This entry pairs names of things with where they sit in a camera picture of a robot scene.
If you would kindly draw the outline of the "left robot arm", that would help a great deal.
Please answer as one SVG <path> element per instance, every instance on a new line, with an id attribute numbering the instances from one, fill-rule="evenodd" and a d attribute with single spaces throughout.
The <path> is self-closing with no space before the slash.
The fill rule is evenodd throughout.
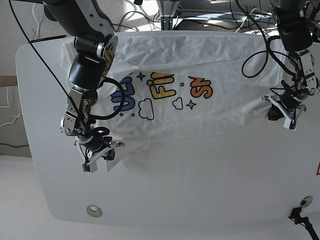
<path id="1" fill-rule="evenodd" d="M 307 0 L 271 0 L 268 4 L 279 34 L 267 39 L 267 50 L 281 68 L 292 76 L 293 85 L 289 86 L 283 80 L 284 92 L 266 97 L 271 102 L 267 117 L 270 121 L 284 118 L 283 126 L 295 130 L 299 115 L 306 110 L 303 101 L 320 91 L 320 81 L 314 71 L 315 59 L 308 49 L 315 38 L 314 19 L 320 10 L 320 2 L 312 5 Z M 282 41 L 294 71 L 290 71 L 275 56 L 270 48 L 273 40 Z"/>

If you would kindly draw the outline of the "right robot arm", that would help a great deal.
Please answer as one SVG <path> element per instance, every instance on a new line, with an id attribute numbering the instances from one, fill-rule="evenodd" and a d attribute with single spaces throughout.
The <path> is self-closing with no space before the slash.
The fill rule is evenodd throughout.
<path id="1" fill-rule="evenodd" d="M 114 118 L 125 103 L 125 91 L 121 84 L 107 77 L 118 45 L 113 24 L 95 0 L 45 0 L 43 4 L 74 37 L 75 58 L 69 72 L 73 87 L 67 96 L 68 107 L 60 129 L 66 136 L 75 137 L 85 168 L 97 158 L 113 161 L 114 148 L 124 144 L 114 141 L 108 128 L 95 126 L 97 121 Z M 118 88 L 120 103 L 109 115 L 91 114 L 91 108 L 98 100 L 97 90 L 105 83 Z"/>

